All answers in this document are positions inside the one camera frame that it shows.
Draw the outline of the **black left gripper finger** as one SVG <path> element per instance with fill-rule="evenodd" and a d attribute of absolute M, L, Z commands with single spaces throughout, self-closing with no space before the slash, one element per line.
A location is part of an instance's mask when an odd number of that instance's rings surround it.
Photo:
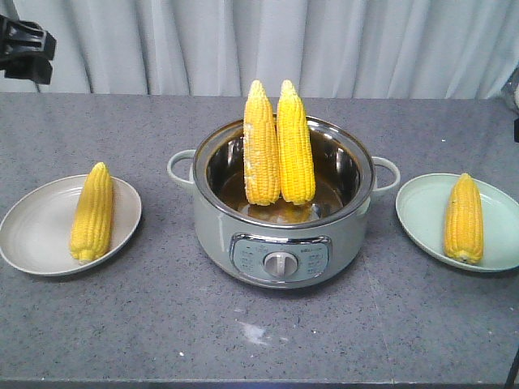
<path fill-rule="evenodd" d="M 1 71 L 7 79 L 50 84 L 56 39 L 39 24 L 1 15 Z"/>

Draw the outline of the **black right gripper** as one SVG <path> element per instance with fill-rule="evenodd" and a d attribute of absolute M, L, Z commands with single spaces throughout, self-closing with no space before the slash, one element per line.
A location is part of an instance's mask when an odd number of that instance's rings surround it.
<path fill-rule="evenodd" d="M 519 142 L 519 118 L 514 120 L 514 142 Z"/>

